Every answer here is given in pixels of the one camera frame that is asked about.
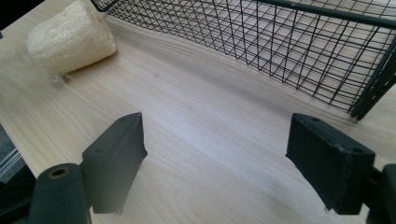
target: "natural sponge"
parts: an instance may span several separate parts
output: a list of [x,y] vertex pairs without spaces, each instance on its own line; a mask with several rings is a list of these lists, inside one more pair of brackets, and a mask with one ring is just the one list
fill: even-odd
[[103,18],[80,1],[38,24],[26,45],[30,56],[54,75],[95,63],[117,49]]

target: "black wire basket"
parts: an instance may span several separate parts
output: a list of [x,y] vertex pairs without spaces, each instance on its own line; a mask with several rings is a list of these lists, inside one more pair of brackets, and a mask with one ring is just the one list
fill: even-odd
[[396,82],[387,0],[92,0],[99,11],[234,56],[362,119]]

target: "wood grain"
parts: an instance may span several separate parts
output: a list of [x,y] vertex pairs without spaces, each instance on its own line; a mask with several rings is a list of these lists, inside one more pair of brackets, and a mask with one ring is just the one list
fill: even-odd
[[0,40],[0,122],[35,175],[81,152],[115,119],[143,113],[148,157],[121,216],[93,223],[363,223],[326,212],[284,155],[294,112],[317,116],[395,162],[396,90],[362,121],[187,40],[106,17],[118,52],[51,81],[27,56],[45,1]]

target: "black plastic part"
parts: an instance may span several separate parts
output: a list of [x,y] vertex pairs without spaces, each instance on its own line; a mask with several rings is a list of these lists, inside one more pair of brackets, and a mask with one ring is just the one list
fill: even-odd
[[0,223],[12,223],[27,217],[35,176],[25,165],[0,190]]
[[361,198],[370,208],[367,223],[389,223],[389,215],[380,190],[381,175],[381,172],[373,168],[371,174],[363,179]]
[[91,223],[78,165],[56,165],[38,177],[28,223]]
[[148,155],[141,113],[118,119],[83,153],[87,200],[94,213],[113,213],[124,205],[140,164]]
[[396,164],[384,167],[380,180],[380,191],[390,223],[396,224]]
[[12,22],[42,2],[44,0],[2,0],[0,7],[0,30],[6,29]]
[[361,210],[361,183],[373,169],[375,154],[326,122],[293,114],[286,155],[328,209],[340,215]]

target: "metal wire grid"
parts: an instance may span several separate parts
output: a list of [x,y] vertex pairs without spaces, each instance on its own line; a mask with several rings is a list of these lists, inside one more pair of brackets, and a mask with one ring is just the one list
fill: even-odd
[[[111,1],[93,2],[105,7]],[[298,3],[396,19],[389,2]],[[379,76],[378,65],[395,38],[388,28],[245,0],[120,0],[106,13],[234,56],[346,112],[369,79]]]

